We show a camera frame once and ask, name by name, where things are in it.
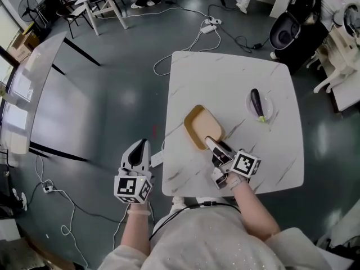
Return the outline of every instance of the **concrete floor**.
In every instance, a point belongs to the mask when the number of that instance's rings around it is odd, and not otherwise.
[[[130,0],[125,0],[130,9]],[[207,11],[219,0],[177,0],[183,7]],[[229,7],[235,0],[226,0]],[[165,3],[151,9],[128,10],[128,15],[160,12]],[[274,19],[271,6],[252,0],[248,15],[211,8],[211,15],[223,20],[232,35],[244,35],[250,45],[264,42]],[[100,36],[81,21],[73,24],[73,42],[102,66],[85,60],[63,45],[55,64],[66,75],[51,70],[40,99],[32,141],[91,160],[82,163],[60,157],[45,159],[44,178],[91,213],[120,220],[125,205],[113,197],[113,179],[121,156],[133,142],[148,138],[153,153],[164,139],[169,77],[156,76],[152,67],[162,57],[189,46],[195,39],[201,15],[171,10],[161,15],[126,19],[124,30],[117,19],[97,19]],[[52,34],[68,31],[59,20]],[[245,53],[221,30],[221,45],[215,52],[269,60],[272,47]],[[215,33],[201,37],[194,51],[214,47]],[[164,73],[170,60],[158,67]],[[292,78],[298,97],[304,134],[305,182],[302,187],[259,195],[282,229],[299,227],[311,239],[323,235],[359,199],[360,115],[357,111],[334,114],[325,92],[313,94],[321,73],[301,69]],[[39,182],[33,154],[18,157],[20,166],[12,173],[16,188],[30,195]],[[155,218],[170,208],[171,198],[161,193],[162,167],[156,176],[151,201]],[[38,188],[28,212],[18,224],[49,251],[84,264],[70,236],[63,236],[61,225],[69,225],[72,205],[57,193],[44,194]],[[73,234],[89,266],[96,269],[112,249],[117,224],[76,210]]]

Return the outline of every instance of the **beige tray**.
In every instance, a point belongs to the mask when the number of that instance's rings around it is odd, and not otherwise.
[[[196,105],[184,119],[184,126],[195,146],[200,150],[206,150],[208,146],[205,138],[210,136],[217,142],[221,141],[225,132],[211,112],[203,107]]]

